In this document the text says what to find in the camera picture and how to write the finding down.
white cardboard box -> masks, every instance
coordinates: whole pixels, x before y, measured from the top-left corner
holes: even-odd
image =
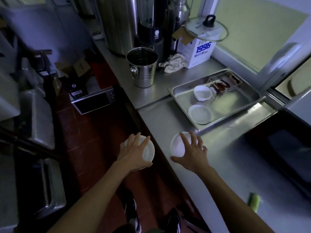
[[[211,39],[212,40],[219,39],[221,35],[221,31],[222,29],[216,29],[213,32]],[[186,67],[188,69],[209,60],[216,46],[216,43],[214,42],[206,42],[200,39],[193,38],[184,29],[184,27],[179,28],[173,34],[173,37],[175,37],[176,39],[179,39],[178,45],[177,45],[177,53],[182,54],[186,58],[188,62],[188,65]]]

shoe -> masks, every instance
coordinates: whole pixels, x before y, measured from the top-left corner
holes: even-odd
[[[168,214],[168,222],[165,232],[180,233],[180,217],[176,208],[172,208]]]
[[[124,213],[127,223],[130,223],[135,228],[136,233],[142,232],[142,226],[139,224],[138,215],[136,212],[136,201],[133,193],[129,189],[125,189],[121,196]]]

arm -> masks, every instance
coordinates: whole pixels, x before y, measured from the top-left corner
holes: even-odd
[[[185,145],[183,157],[171,157],[176,163],[196,173],[215,201],[228,230],[231,233],[274,233],[274,231],[232,191],[207,161],[207,148],[201,137],[191,134],[191,144],[183,133]]]
[[[140,133],[130,135],[128,145],[120,145],[120,154],[106,174],[82,196],[48,233],[96,232],[107,205],[121,181],[133,170],[150,167],[152,162],[142,159],[142,152],[150,137],[138,145]]]

hand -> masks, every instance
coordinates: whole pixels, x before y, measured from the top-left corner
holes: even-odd
[[[127,140],[127,146],[125,146],[124,142],[120,144],[120,153],[117,160],[123,162],[130,172],[152,165],[152,162],[145,161],[142,158],[142,152],[148,144],[150,137],[146,137],[146,139],[138,145],[140,134],[140,132],[137,133],[136,136],[131,134]]]
[[[175,163],[181,164],[184,168],[198,173],[209,167],[207,161],[207,148],[203,145],[202,138],[200,136],[195,136],[192,131],[190,131],[191,144],[189,144],[188,139],[183,133],[180,133],[180,137],[185,145],[185,154],[183,157],[171,156],[171,160]]]

red tile floor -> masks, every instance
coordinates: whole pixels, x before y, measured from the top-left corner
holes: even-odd
[[[138,129],[122,102],[80,115],[68,94],[57,96],[56,115],[80,194],[85,194],[105,174],[119,153],[119,144]],[[180,204],[180,198],[162,181],[156,167],[130,173],[123,185],[137,202],[142,232],[163,224],[165,215]],[[98,233],[111,233],[126,223],[123,207],[115,194],[103,216]],[[181,232],[190,232],[182,223]]]

